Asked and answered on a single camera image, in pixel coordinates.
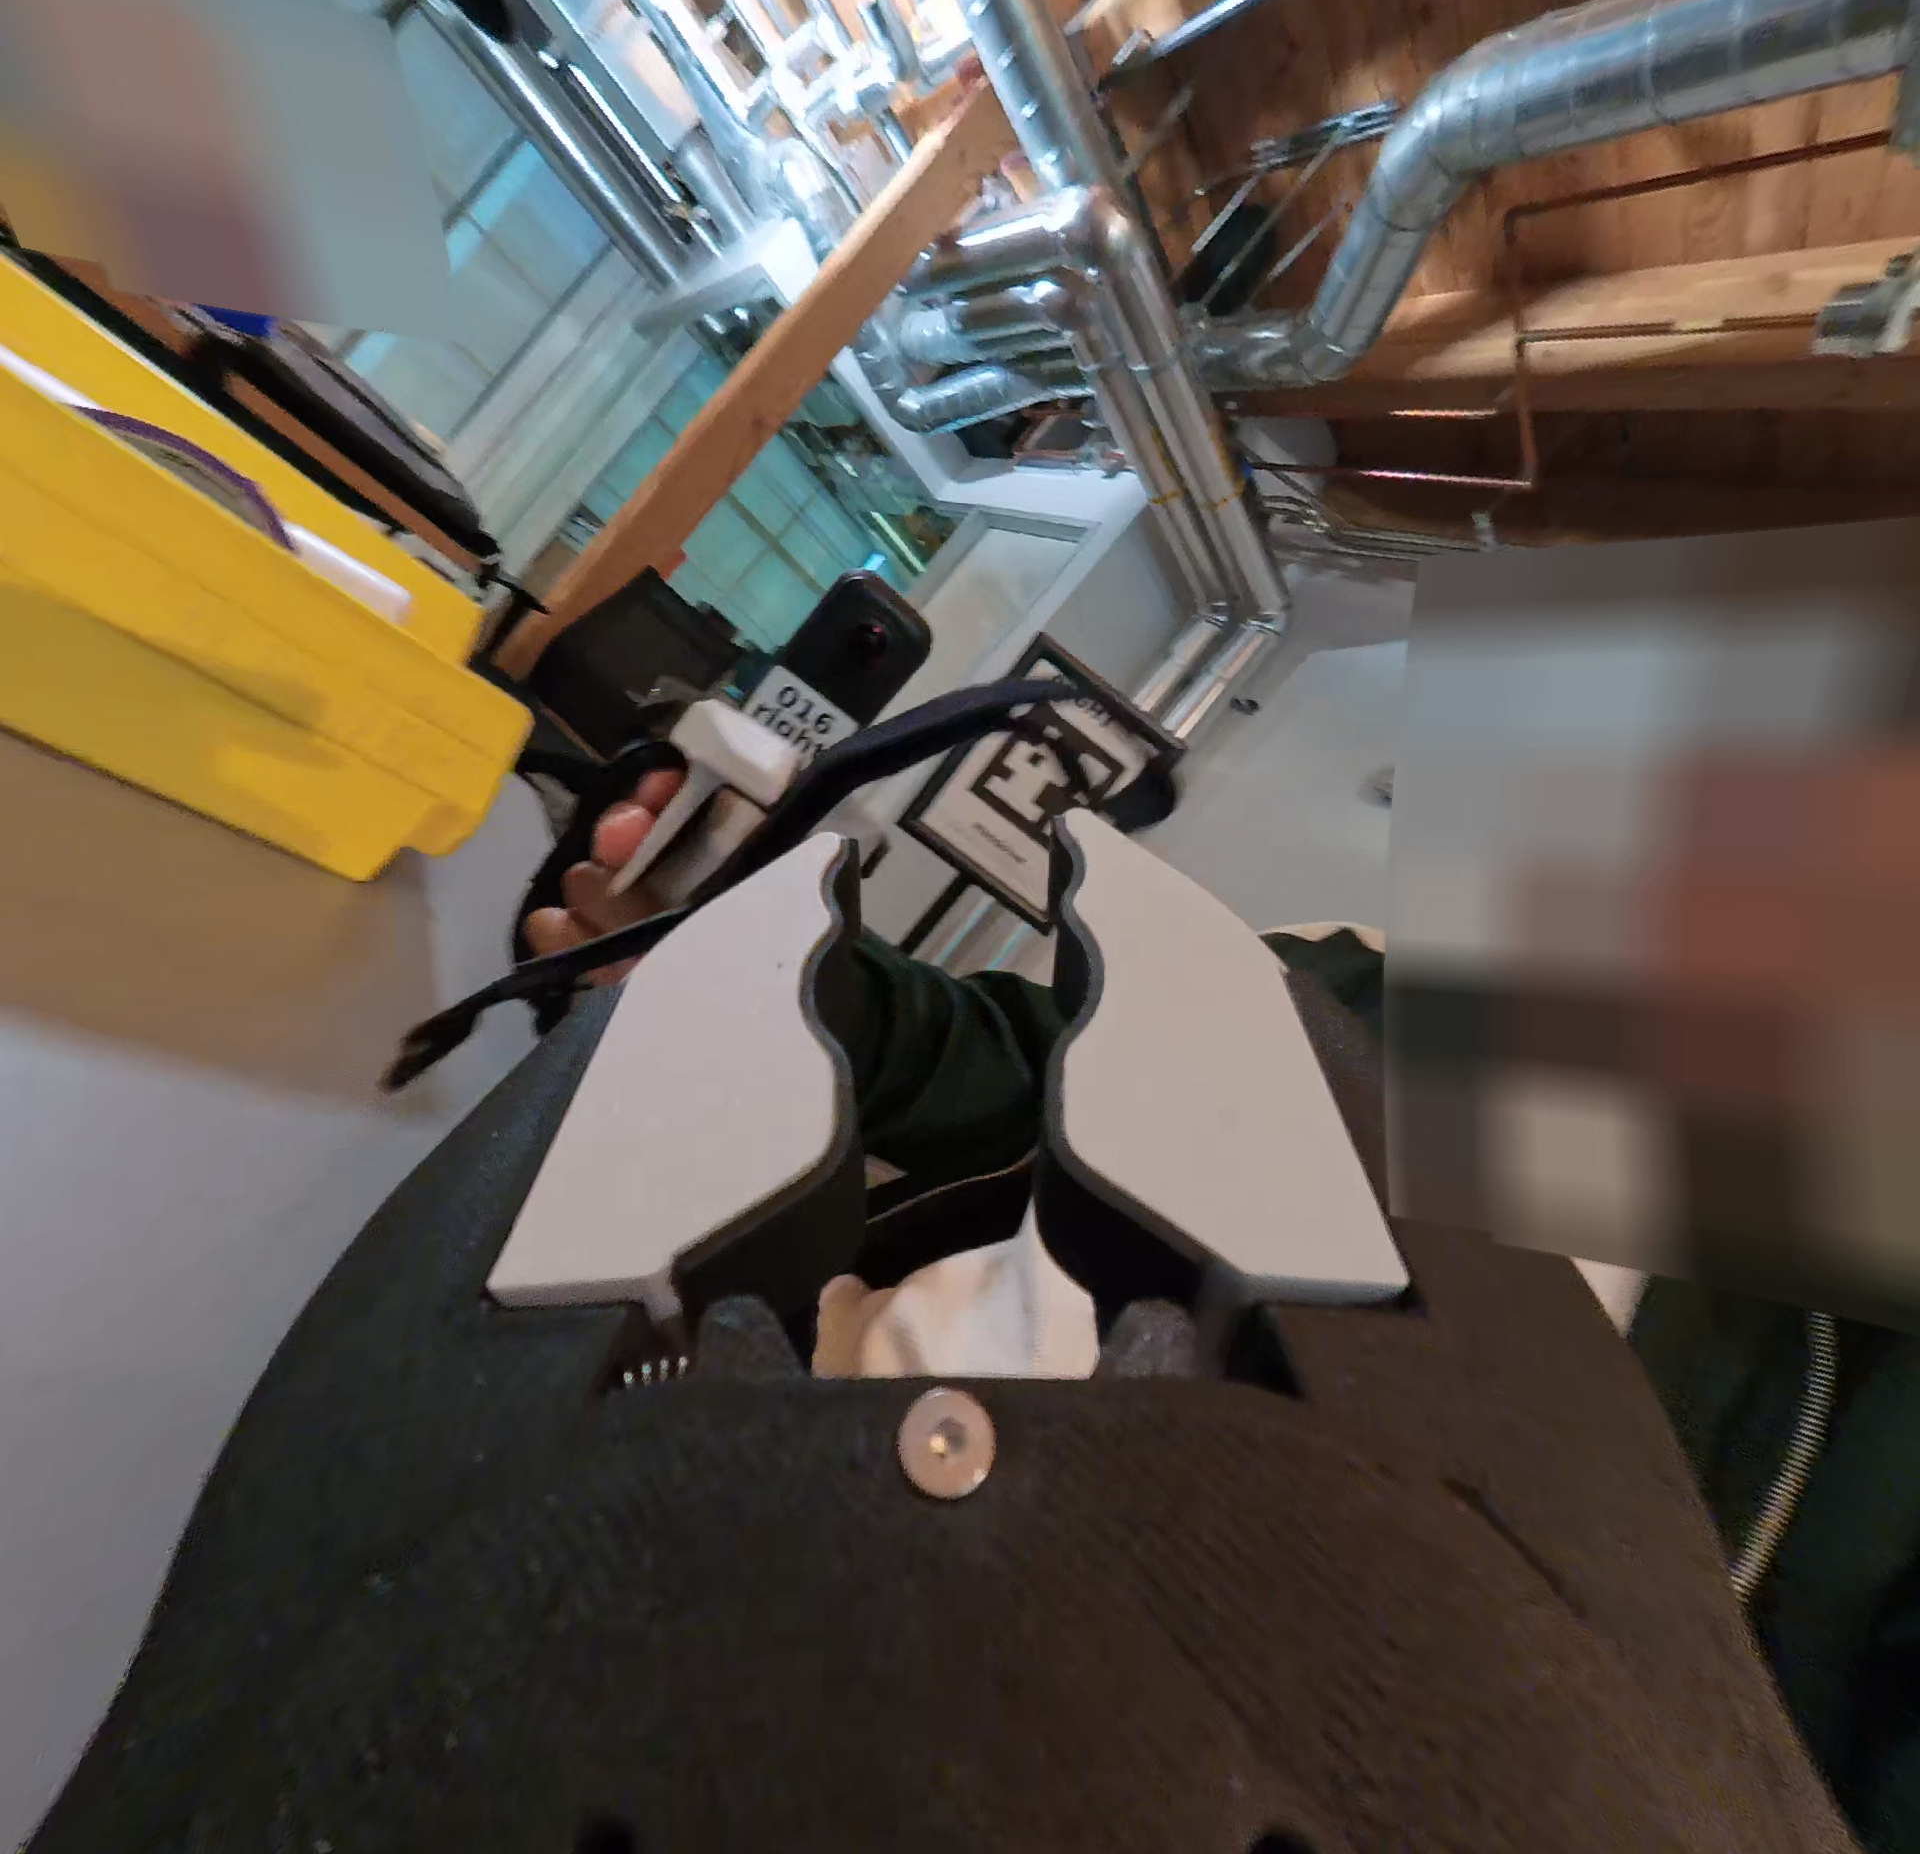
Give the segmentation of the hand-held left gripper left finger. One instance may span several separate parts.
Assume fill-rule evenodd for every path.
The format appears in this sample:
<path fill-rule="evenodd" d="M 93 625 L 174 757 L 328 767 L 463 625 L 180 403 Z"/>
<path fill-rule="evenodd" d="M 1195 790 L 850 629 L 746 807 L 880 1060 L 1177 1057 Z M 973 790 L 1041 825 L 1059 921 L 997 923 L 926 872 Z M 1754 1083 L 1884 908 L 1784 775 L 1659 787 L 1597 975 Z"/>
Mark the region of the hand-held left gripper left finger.
<path fill-rule="evenodd" d="M 810 837 L 640 960 L 487 1274 L 495 1306 L 621 1308 L 687 1351 L 754 1299 L 807 1366 L 868 1217 L 859 901 L 856 844 Z"/>

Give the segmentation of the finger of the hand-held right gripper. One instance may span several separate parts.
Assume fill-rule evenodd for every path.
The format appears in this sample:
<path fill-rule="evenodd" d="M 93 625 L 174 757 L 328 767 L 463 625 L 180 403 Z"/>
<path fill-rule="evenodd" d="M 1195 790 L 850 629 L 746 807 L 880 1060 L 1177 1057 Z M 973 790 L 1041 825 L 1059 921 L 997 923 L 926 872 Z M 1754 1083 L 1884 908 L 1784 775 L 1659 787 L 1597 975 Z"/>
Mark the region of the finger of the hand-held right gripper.
<path fill-rule="evenodd" d="M 704 698 L 668 735 L 640 748 L 644 784 L 668 772 L 677 785 L 617 872 L 613 898 L 694 898 L 728 872 L 798 775 L 832 748 L 832 732 L 804 730 L 771 708 Z"/>

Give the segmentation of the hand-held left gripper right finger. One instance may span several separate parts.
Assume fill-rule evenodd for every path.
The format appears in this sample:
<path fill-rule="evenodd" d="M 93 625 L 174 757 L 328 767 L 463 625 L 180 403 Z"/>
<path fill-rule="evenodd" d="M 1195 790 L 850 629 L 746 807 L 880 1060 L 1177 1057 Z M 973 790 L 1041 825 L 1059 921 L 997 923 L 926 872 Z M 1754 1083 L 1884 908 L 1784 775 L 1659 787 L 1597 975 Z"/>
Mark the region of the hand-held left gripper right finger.
<path fill-rule="evenodd" d="M 1285 963 L 1088 809 L 1052 837 L 1039 1235 L 1099 1336 L 1158 1305 L 1229 1351 L 1265 1305 L 1394 1306 L 1411 1269 Z"/>

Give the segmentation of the yellow plastic bin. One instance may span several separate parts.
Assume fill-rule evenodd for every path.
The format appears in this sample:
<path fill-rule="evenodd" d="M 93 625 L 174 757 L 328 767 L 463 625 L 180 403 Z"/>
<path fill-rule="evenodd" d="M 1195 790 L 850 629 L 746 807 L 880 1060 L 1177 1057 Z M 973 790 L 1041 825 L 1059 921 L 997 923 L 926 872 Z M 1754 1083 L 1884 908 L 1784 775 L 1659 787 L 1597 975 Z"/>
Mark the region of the yellow plastic bin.
<path fill-rule="evenodd" d="M 468 665 L 478 605 L 13 260 L 3 333 L 4 730 L 351 882 L 458 848 L 532 732 Z M 405 625 L 77 403 L 253 476 L 284 522 L 405 585 Z"/>

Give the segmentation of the person's right forearm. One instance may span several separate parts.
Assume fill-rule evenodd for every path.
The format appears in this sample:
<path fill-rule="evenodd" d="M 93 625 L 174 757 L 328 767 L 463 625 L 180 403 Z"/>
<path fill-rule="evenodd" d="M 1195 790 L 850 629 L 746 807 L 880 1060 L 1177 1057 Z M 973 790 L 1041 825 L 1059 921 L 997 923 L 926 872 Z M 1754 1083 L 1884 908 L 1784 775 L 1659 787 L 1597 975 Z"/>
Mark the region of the person's right forearm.
<path fill-rule="evenodd" d="M 851 1074 L 864 1151 L 915 1187 L 1030 1153 L 1065 1030 L 1052 990 L 1003 971 L 957 978 L 862 931 L 851 948 Z"/>

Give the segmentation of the person's right hand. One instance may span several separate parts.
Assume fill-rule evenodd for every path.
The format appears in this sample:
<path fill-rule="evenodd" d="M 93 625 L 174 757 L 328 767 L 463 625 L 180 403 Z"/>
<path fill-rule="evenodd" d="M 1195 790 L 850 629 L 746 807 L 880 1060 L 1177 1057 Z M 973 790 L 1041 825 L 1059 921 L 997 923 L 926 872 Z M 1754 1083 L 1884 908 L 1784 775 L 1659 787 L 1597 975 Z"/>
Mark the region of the person's right hand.
<path fill-rule="evenodd" d="M 651 917 L 660 902 L 640 885 L 612 882 L 657 825 L 660 812 L 685 785 L 685 767 L 606 767 L 575 804 L 562 829 L 558 868 L 536 870 L 514 927 L 514 956 L 542 957 L 580 948 Z"/>

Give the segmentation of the framed marker sign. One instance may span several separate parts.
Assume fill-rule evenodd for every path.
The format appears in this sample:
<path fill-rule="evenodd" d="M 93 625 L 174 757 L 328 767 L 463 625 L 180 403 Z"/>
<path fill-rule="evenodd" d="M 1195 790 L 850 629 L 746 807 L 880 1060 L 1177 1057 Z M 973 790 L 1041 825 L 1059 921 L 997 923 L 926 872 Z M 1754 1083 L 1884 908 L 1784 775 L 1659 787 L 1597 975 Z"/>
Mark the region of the framed marker sign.
<path fill-rule="evenodd" d="M 1072 695 L 1021 708 L 955 748 L 899 816 L 900 833 L 1030 928 L 1052 928 L 1052 833 L 1071 809 L 1122 832 L 1177 807 L 1187 744 L 1048 635 L 1012 665 L 1019 682 L 1071 682 Z"/>

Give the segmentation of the wooden pillar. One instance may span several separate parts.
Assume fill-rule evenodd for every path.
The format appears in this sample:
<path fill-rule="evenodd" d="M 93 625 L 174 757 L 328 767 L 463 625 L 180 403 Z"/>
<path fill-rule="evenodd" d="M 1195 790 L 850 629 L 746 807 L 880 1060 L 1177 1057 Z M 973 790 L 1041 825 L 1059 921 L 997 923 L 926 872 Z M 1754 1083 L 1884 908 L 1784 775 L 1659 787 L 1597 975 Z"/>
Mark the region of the wooden pillar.
<path fill-rule="evenodd" d="M 616 517 L 562 571 L 541 613 L 520 618 L 493 665 L 520 682 L 566 627 L 642 571 L 670 571 L 685 540 L 851 347 L 913 257 L 955 225 L 982 178 L 1012 149 L 1012 126 L 984 80 L 896 169 L 798 299 L 786 306 L 728 382 L 697 411 Z"/>

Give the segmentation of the person's torso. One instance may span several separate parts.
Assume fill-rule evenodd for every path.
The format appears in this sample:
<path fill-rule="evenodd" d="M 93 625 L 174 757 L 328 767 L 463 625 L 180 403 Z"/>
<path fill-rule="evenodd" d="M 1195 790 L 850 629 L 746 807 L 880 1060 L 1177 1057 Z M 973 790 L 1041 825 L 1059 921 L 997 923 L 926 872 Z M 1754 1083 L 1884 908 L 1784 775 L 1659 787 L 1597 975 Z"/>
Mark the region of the person's torso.
<path fill-rule="evenodd" d="M 828 1376 L 1091 1374 L 1088 1291 L 1024 1205 L 1033 1156 L 992 1173 L 878 1192 L 870 1264 L 820 1292 Z M 1860 1850 L 1918 1846 L 1918 1344 L 1914 1330 L 1652 1280 L 1625 1333 L 1571 1259 L 1407 1231 L 1430 1333 L 1477 1340 L 1517 1403 L 1546 1405 L 1519 1441 L 1485 1433 L 1491 1504 L 1526 1480 L 1550 1558 L 1595 1584 L 1604 1558 L 1649 1587 L 1652 1562 L 1607 1549 L 1678 1504 L 1681 1584 L 1742 1608 L 1784 1713 Z"/>

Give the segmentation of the brown wooden table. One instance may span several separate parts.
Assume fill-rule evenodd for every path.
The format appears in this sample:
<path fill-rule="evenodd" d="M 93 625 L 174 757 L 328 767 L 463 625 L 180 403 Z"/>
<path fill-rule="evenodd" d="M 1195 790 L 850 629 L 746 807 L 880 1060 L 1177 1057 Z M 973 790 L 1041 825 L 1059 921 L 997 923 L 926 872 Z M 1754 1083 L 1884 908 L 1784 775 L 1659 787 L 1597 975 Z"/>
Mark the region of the brown wooden table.
<path fill-rule="evenodd" d="M 405 490 L 391 474 L 377 474 L 249 379 L 223 375 L 217 402 L 237 426 L 367 519 L 418 534 L 468 571 L 498 565 L 501 548 L 482 522 L 458 520 L 443 499 Z"/>

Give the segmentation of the white paper roll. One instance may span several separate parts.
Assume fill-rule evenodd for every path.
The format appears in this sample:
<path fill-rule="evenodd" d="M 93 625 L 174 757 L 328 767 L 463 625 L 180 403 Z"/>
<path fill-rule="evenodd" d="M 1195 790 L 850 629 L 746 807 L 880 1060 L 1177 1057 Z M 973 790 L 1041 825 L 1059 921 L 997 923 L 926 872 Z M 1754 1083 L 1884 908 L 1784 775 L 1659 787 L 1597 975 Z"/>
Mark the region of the white paper roll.
<path fill-rule="evenodd" d="M 405 585 L 391 581 L 376 567 L 348 556 L 341 548 L 324 535 L 304 530 L 297 522 L 281 522 L 287 549 L 316 576 L 334 589 L 348 593 L 373 615 L 391 625 L 405 625 L 412 609 L 412 593 Z"/>

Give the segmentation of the black backpack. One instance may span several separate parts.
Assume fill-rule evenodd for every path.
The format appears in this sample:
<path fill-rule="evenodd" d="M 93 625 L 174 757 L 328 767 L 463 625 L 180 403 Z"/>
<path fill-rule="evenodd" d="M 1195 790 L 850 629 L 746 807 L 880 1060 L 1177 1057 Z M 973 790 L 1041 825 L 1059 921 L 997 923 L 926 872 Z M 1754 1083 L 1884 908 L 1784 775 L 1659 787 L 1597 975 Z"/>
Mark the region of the black backpack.
<path fill-rule="evenodd" d="M 191 363 L 218 411 L 223 375 L 244 377 L 377 474 L 443 499 L 452 517 L 477 520 L 486 530 L 466 485 L 436 449 L 370 385 L 324 358 L 304 336 L 249 336 L 191 308 L 180 318 L 180 341 L 180 358 Z"/>

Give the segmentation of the purple tape roll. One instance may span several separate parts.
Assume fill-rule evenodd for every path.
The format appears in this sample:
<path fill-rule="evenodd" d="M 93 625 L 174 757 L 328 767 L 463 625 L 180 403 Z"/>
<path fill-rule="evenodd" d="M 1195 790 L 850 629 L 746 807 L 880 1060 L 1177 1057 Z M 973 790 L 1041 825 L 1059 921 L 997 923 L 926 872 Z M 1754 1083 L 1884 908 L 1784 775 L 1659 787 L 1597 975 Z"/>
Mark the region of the purple tape roll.
<path fill-rule="evenodd" d="M 229 466 L 223 457 L 169 428 L 126 413 L 93 403 L 77 403 L 73 413 L 101 428 L 116 443 L 142 454 L 159 470 L 173 474 L 197 495 L 205 497 L 232 519 L 249 524 L 275 548 L 284 552 L 295 549 L 288 527 L 265 487 L 253 476 Z"/>

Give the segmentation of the bundle of silver ducts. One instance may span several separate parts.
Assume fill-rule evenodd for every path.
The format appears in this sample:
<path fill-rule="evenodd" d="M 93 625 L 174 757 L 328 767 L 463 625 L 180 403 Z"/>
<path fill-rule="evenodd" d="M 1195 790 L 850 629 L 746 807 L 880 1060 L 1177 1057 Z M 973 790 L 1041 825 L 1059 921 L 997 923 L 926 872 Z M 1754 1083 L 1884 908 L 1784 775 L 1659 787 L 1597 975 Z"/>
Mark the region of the bundle of silver ducts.
<path fill-rule="evenodd" d="M 1088 171 L 1091 92 L 1046 1 L 982 0 L 971 21 L 1012 138 Z M 1330 383 L 1379 340 L 1428 240 L 1488 171 L 1906 72 L 1914 49 L 1916 0 L 1590 0 L 1480 41 L 1391 130 L 1314 303 L 1237 340 L 1272 383 Z M 1114 433 L 1144 484 L 1163 470 L 1194 534 L 1199 649 L 1255 642 L 1286 618 L 1280 570 L 1140 234 L 1110 188 L 1083 182 L 990 215 L 982 242 L 1009 271 L 1064 271 L 1067 305 L 1093 311 L 1119 352 L 1108 371 L 1127 382 Z"/>

